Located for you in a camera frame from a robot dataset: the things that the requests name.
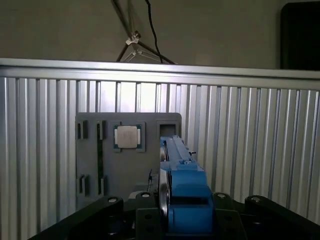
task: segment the corrugated metal wall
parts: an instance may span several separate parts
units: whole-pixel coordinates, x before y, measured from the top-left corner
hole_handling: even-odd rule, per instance
[[[1,239],[76,210],[77,112],[172,112],[213,191],[320,224],[317,90],[0,77]]]

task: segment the tripod stand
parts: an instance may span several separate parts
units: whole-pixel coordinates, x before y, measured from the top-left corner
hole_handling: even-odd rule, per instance
[[[118,17],[122,23],[122,26],[125,30],[125,33],[128,36],[128,39],[125,41],[124,47],[122,48],[120,54],[118,55],[118,57],[116,59],[116,62],[120,62],[121,59],[123,58],[123,56],[125,55],[127,49],[129,48],[129,46],[132,46],[133,51],[127,57],[125,57],[123,59],[124,62],[130,62],[137,55],[140,55],[142,57],[152,59],[157,62],[160,62],[160,59],[162,59],[169,64],[176,64],[175,62],[173,62],[170,59],[168,59],[167,57],[159,54],[157,51],[155,51],[154,49],[152,49],[151,47],[149,47],[148,45],[146,45],[145,43],[140,41],[140,38],[141,38],[140,33],[136,30],[133,32],[134,29],[132,29],[131,25],[129,25],[129,23],[126,21],[124,12],[119,4],[119,0],[111,0],[111,2],[112,2],[113,8],[114,8],[116,14],[118,15]]]

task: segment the metal rod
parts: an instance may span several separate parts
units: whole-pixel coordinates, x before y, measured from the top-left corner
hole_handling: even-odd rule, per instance
[[[160,57],[159,54],[157,53],[157,51],[153,50],[151,47],[149,47],[148,45],[144,44],[140,40],[138,41],[137,44],[139,44],[141,47],[147,49],[149,52],[153,53],[154,55],[157,55],[158,57]],[[163,56],[162,54],[160,54],[160,55],[161,55],[161,58],[166,60],[168,63],[176,64],[175,62],[171,61],[170,59],[168,59],[167,57]]]
[[[113,5],[114,10],[116,11],[116,14],[118,15],[123,27],[124,27],[125,33],[127,34],[127,36],[129,38],[131,38],[132,34],[130,32],[130,28],[128,26],[128,23],[127,23],[126,19],[124,18],[124,13],[122,11],[122,8],[120,7],[119,0],[111,0],[111,3]]]
[[[130,52],[130,54],[128,56],[125,57],[125,59],[123,59],[123,61],[125,62],[131,55],[134,54],[135,51]]]
[[[153,58],[153,57],[151,57],[151,56],[147,56],[147,55],[145,55],[143,52],[140,54],[141,56],[143,56],[143,57],[145,57],[145,58],[147,58],[147,59],[152,59],[152,60],[154,60],[154,61],[157,61],[157,62],[160,62],[160,59],[158,58]]]
[[[122,59],[122,57],[125,55],[128,47],[129,47],[129,45],[125,43],[125,45],[124,45],[124,47],[122,48],[119,56],[118,56],[117,59],[116,59],[116,62],[120,62],[120,61],[121,61],[121,59]]]

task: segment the rectangular slot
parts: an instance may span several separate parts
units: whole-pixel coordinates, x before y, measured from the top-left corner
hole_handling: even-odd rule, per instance
[[[160,137],[170,137],[176,135],[176,125],[175,124],[160,124]]]
[[[103,160],[103,124],[99,122],[96,125],[96,133],[97,133],[97,173],[98,173],[98,195],[100,195],[103,191],[103,185],[101,179],[104,175],[104,160]]]
[[[87,139],[88,138],[88,121],[82,121],[77,125],[77,138],[78,139]]]
[[[98,121],[97,123],[99,125],[99,131],[97,132],[98,134],[98,139],[103,140],[106,139],[106,121]]]

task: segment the black cable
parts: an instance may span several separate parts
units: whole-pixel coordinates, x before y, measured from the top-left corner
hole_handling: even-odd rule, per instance
[[[159,51],[159,48],[158,48],[158,40],[157,40],[156,31],[155,31],[154,25],[152,24],[151,4],[150,4],[149,0],[145,0],[145,2],[148,5],[148,17],[149,17],[149,23],[150,23],[150,27],[151,27],[151,30],[152,30],[152,34],[153,34],[153,37],[154,37],[154,46],[155,46],[156,51],[159,54],[160,62],[163,64],[164,62],[162,60],[162,57],[161,57],[161,54],[160,54],[160,51]]]

